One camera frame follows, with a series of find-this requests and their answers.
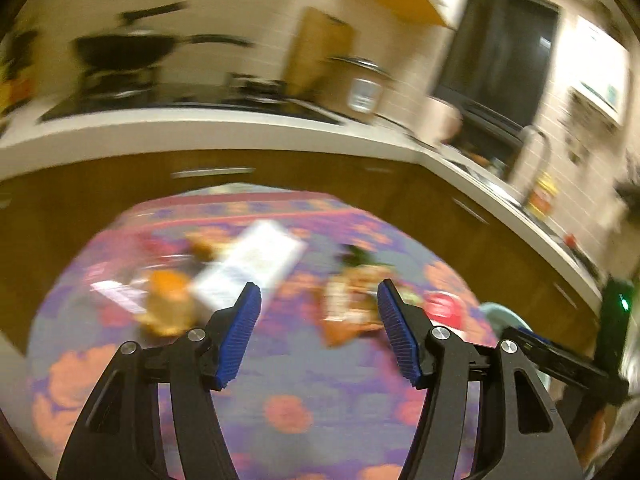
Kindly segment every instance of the green light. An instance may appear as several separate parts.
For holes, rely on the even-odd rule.
[[[620,303],[622,303],[622,308],[624,308],[625,312],[627,312],[629,310],[629,304],[627,303],[625,298],[622,296],[622,294],[619,294],[618,296],[620,297]]]

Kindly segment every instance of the faucet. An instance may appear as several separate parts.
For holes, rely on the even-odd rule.
[[[529,201],[529,197],[531,196],[531,193],[536,187],[536,182],[538,181],[538,178],[542,173],[544,173],[544,171],[546,171],[546,168],[548,167],[549,161],[551,159],[551,140],[549,140],[549,136],[545,132],[543,132],[538,126],[535,126],[534,124],[525,126],[523,129],[521,129],[520,134],[518,136],[520,138],[526,137],[526,139],[528,140],[532,137],[533,133],[536,133],[540,137],[542,137],[542,141],[544,143],[544,150],[542,152],[542,155],[540,156],[540,162],[538,163],[536,172],[533,174],[533,177],[531,179],[531,184],[522,197],[522,201],[520,202],[520,207],[524,207],[527,205],[527,202]]]

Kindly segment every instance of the gas stove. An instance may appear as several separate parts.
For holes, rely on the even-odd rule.
[[[231,73],[222,86],[156,82],[158,74],[85,73],[78,92],[46,112],[40,121],[78,114],[140,108],[212,108],[258,112],[341,124],[341,121],[287,98],[282,81]]]

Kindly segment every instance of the white countertop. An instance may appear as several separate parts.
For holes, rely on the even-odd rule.
[[[374,126],[344,119],[334,125],[234,110],[153,108],[39,123],[38,118],[57,101],[35,100],[14,112],[0,138],[0,180],[81,160],[179,150],[289,150],[413,162],[503,222],[548,261],[594,312],[600,309],[593,280],[542,229],[439,154],[382,120]]]

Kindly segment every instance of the light blue bucket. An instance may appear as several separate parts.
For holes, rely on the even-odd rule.
[[[496,337],[500,337],[502,331],[508,326],[513,326],[514,328],[525,328],[530,332],[533,332],[524,319],[501,304],[483,303],[480,305],[480,310],[491,325],[491,330],[494,331]],[[551,377],[540,371],[538,371],[538,377],[545,389],[548,390],[551,385]]]

